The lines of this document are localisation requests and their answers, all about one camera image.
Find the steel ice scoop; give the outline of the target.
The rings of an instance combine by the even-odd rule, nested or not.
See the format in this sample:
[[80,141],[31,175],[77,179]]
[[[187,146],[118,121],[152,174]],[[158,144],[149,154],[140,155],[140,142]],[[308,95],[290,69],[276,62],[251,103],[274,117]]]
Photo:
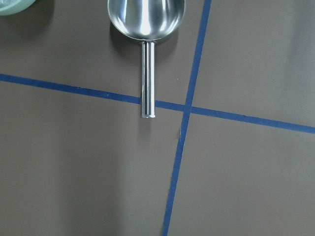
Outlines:
[[155,118],[155,46],[181,25],[184,0],[109,0],[108,15],[124,36],[141,44],[141,117]]

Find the green bowl of ice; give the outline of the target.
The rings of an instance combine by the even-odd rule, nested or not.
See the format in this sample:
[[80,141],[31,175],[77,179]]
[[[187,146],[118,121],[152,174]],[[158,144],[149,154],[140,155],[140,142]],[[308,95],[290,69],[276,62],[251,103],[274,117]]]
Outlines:
[[0,0],[0,15],[8,16],[30,7],[35,0]]

